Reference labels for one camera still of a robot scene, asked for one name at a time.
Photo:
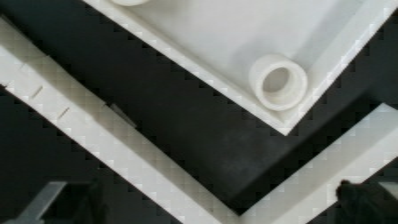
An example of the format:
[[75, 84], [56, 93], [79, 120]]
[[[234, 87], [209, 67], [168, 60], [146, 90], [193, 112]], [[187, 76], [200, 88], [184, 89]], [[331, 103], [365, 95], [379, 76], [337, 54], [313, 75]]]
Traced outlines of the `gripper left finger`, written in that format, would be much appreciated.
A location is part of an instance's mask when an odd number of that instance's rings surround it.
[[11, 224], [107, 224], [102, 184], [52, 181]]

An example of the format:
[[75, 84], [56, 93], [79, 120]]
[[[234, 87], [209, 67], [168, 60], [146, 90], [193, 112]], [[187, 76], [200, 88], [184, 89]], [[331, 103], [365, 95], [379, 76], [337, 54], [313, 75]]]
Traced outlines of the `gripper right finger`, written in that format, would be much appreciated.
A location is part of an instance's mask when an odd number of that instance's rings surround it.
[[398, 182], [344, 180], [337, 196], [337, 224], [398, 224]]

